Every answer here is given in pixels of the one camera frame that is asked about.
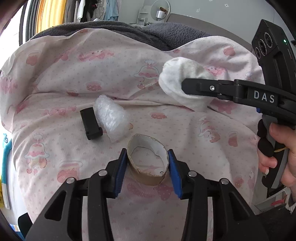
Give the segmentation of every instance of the yellow curtain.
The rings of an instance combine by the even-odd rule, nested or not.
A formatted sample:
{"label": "yellow curtain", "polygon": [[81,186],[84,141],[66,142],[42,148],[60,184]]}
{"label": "yellow curtain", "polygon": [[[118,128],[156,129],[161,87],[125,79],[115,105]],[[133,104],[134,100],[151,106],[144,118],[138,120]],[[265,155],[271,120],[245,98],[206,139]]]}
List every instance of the yellow curtain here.
{"label": "yellow curtain", "polygon": [[40,0],[36,34],[63,23],[66,0]]}

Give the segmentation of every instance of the gray blanket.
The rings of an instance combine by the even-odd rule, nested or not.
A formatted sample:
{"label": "gray blanket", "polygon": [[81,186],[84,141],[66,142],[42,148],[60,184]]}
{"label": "gray blanket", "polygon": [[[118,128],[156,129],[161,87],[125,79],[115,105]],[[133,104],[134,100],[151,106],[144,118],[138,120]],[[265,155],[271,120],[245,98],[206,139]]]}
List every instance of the gray blanket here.
{"label": "gray blanket", "polygon": [[31,39],[42,36],[70,36],[83,28],[104,28],[122,34],[131,39],[149,44],[162,51],[170,51],[192,40],[208,37],[209,34],[183,25],[181,23],[155,23],[143,28],[133,27],[115,21],[99,21],[85,23],[65,23],[44,30]]}

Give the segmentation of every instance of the foam grip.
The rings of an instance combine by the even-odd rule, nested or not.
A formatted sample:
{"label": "foam grip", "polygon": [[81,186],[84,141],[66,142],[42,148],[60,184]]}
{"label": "foam grip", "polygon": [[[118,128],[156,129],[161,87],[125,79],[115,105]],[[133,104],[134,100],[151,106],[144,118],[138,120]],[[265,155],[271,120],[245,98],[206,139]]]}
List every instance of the foam grip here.
{"label": "foam grip", "polygon": [[257,136],[259,136],[260,138],[266,138],[266,136],[267,136],[267,129],[265,128],[262,119],[258,122]]}
{"label": "foam grip", "polygon": [[258,149],[267,157],[272,157],[274,155],[273,145],[266,139],[266,137],[261,138],[258,142]]}

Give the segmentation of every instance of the yellow object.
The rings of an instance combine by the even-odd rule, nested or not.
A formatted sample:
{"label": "yellow object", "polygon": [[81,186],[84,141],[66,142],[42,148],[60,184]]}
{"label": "yellow object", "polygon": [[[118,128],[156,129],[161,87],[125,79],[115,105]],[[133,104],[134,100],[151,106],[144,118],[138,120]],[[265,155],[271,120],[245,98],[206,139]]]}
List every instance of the yellow object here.
{"label": "yellow object", "polygon": [[66,0],[40,0],[36,34],[63,23]]}
{"label": "yellow object", "polygon": [[284,147],[284,148],[281,148],[281,149],[278,149],[278,150],[274,150],[274,152],[280,152],[280,151],[283,151],[283,150],[286,150],[288,149],[287,147]]}
{"label": "yellow object", "polygon": [[0,178],[0,207],[4,207],[1,178]]}

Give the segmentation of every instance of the human hand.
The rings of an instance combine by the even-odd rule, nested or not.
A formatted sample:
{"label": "human hand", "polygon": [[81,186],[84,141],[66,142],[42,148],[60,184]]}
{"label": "human hand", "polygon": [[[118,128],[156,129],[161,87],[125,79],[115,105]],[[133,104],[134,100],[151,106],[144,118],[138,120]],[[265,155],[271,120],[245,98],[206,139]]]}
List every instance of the human hand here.
{"label": "human hand", "polygon": [[[279,143],[284,144],[290,149],[288,163],[281,177],[281,182],[290,187],[293,199],[296,199],[296,132],[287,126],[280,126],[272,123],[269,127],[270,135]],[[265,156],[259,149],[257,149],[259,157],[259,170],[268,174],[269,168],[277,166],[275,157]]]}

